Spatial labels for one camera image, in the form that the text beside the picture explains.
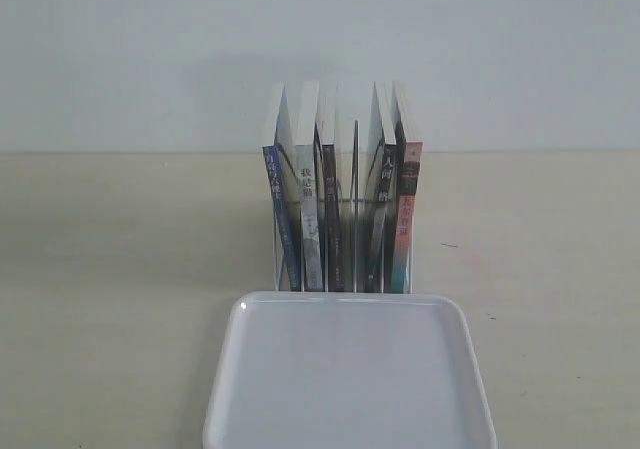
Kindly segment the dark brown spine book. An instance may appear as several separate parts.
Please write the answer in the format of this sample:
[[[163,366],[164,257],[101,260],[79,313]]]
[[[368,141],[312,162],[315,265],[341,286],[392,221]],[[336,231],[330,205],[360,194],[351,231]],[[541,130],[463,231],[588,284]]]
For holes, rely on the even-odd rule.
[[[340,182],[336,142],[339,127],[339,89],[334,83],[320,88],[316,126],[321,163],[325,229],[325,282],[329,292],[345,291],[344,243],[340,221]]]

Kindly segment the grey white spine book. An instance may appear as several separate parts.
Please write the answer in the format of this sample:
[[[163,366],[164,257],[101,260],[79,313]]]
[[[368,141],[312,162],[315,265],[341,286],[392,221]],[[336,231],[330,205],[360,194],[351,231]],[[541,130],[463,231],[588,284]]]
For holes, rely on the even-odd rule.
[[[318,81],[303,84],[295,138],[305,289],[314,292],[324,290],[316,170],[319,88]]]

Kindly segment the pink red spine book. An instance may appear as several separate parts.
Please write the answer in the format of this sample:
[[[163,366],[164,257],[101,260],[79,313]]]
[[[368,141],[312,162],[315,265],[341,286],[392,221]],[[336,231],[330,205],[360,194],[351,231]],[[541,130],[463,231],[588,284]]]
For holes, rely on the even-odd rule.
[[[397,142],[395,222],[388,275],[388,291],[407,291],[407,265],[412,238],[416,193],[421,168],[423,142],[418,140],[407,91],[402,83],[392,83],[392,122]]]

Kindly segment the black green spine book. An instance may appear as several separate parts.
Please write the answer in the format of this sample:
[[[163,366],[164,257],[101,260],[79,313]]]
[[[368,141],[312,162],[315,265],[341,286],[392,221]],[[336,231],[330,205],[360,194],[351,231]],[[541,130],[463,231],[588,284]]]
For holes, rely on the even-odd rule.
[[[396,136],[385,82],[373,85],[365,177],[363,284],[366,293],[381,291],[381,254],[388,203],[396,166]]]

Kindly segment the white plastic tray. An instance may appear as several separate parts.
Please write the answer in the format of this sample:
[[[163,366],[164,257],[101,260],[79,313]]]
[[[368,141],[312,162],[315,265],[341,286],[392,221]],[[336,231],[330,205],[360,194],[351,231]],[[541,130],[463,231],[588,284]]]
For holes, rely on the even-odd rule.
[[[262,291],[231,310],[206,448],[494,448],[462,310],[435,295]]]

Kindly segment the clear acrylic book rack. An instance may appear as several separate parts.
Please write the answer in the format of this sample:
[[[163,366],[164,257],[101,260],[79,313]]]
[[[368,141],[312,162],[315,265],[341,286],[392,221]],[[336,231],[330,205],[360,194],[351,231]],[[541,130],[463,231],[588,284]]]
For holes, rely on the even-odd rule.
[[[392,83],[385,82],[388,85],[390,95],[390,110],[392,118]],[[340,221],[342,225],[342,235],[344,243],[344,269],[345,269],[345,291],[359,292],[364,291],[363,284],[363,233],[365,220],[365,177],[366,177],[366,159],[368,148],[369,124],[367,127],[361,127],[358,120],[348,120],[341,116],[338,106],[339,127],[337,132],[338,141],[336,142],[337,170],[340,182]],[[297,133],[298,119],[295,122],[290,120],[292,136],[293,136],[293,153],[295,154],[296,177],[297,177],[297,158],[295,153],[295,138]],[[318,149],[318,135],[316,132],[316,170],[317,170],[317,194],[318,194],[318,217],[320,223],[321,251],[322,251],[322,267],[324,290],[316,292],[329,292],[325,282],[325,229],[324,229],[324,209],[322,201],[321,187],[321,163]],[[385,233],[381,254],[381,291],[375,293],[391,293],[388,291],[388,269],[393,246],[393,225],[395,222],[395,186],[396,186],[396,170],[397,170],[397,148],[396,148],[396,166],[392,181],[392,199],[388,203]],[[300,193],[298,182],[298,198],[299,198],[299,216],[300,216]],[[273,287],[277,291],[291,291],[289,289],[289,280],[286,273],[285,265],[282,262],[282,248],[280,237],[278,234],[277,224],[273,212],[273,253],[274,253],[274,282]],[[314,292],[305,289],[306,276],[303,262],[303,249],[301,238],[301,220],[300,221],[300,262],[302,271],[302,290],[293,292]],[[407,265],[407,279],[405,293],[412,291],[412,263],[413,263],[413,227],[412,238],[409,250],[409,261]]]

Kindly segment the blue moon cover book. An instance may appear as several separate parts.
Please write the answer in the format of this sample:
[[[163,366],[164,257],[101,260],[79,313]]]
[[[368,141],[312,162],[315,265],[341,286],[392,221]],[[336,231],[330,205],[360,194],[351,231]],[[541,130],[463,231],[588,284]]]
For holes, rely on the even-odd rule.
[[[289,289],[301,291],[298,182],[287,97],[282,83],[273,88],[269,100],[262,154]]]

